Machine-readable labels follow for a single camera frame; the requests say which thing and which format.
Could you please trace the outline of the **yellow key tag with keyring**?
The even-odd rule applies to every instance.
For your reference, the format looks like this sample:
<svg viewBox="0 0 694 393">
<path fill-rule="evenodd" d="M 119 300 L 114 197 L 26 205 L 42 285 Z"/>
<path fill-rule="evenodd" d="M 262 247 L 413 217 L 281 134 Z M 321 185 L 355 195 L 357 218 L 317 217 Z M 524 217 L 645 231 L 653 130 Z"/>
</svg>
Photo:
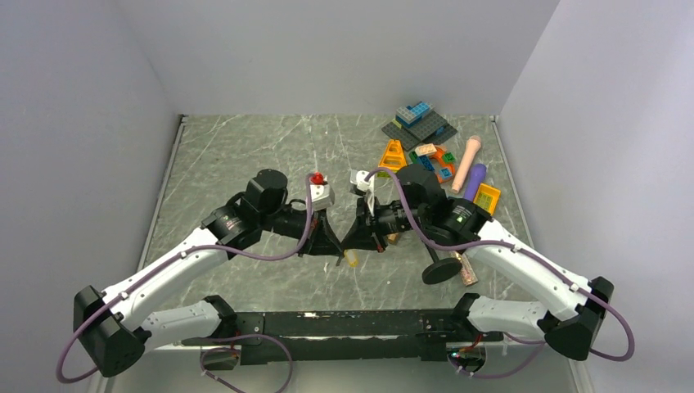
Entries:
<svg viewBox="0 0 694 393">
<path fill-rule="evenodd" d="M 348 266 L 355 268 L 359 265 L 359 258 L 356 250 L 348 249 L 344 251 L 344 258 Z"/>
</svg>

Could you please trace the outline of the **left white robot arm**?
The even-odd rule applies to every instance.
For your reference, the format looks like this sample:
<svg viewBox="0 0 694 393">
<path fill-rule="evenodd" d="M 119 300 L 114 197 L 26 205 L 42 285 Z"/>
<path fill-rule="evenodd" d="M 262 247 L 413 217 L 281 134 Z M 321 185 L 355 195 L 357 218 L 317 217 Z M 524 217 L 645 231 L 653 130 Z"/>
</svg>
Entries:
<svg viewBox="0 0 694 393">
<path fill-rule="evenodd" d="M 171 251 L 130 278 L 74 297 L 74 334 L 104 377 L 116 376 L 145 353 L 187 339 L 223 344 L 239 334 L 237 313 L 221 296 L 193 305 L 162 305 L 195 278 L 242 255 L 266 232 L 296 240 L 293 255 L 341 256 L 327 219 L 335 193 L 321 174 L 304 181 L 304 199 L 288 197 L 287 179 L 259 171 L 246 189 L 213 210 Z"/>
</svg>

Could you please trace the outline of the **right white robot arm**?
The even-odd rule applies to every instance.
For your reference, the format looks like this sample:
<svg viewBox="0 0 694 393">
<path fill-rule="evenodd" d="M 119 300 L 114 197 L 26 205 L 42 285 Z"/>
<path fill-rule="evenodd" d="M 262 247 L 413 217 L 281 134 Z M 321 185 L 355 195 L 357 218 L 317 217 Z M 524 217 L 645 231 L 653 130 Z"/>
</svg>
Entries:
<svg viewBox="0 0 694 393">
<path fill-rule="evenodd" d="M 392 174 L 399 199 L 382 205 L 374 195 L 374 172 L 354 170 L 355 220 L 342 241 L 346 249 L 382 252 L 393 233 L 413 230 L 432 250 L 456 251 L 499 271 L 532 301 L 495 300 L 467 293 L 451 314 L 453 333 L 468 341 L 504 332 L 549 344 L 566 358 L 583 361 L 609 311 L 613 284 L 588 279 L 546 260 L 472 201 L 448 196 L 434 173 L 407 165 Z"/>
</svg>

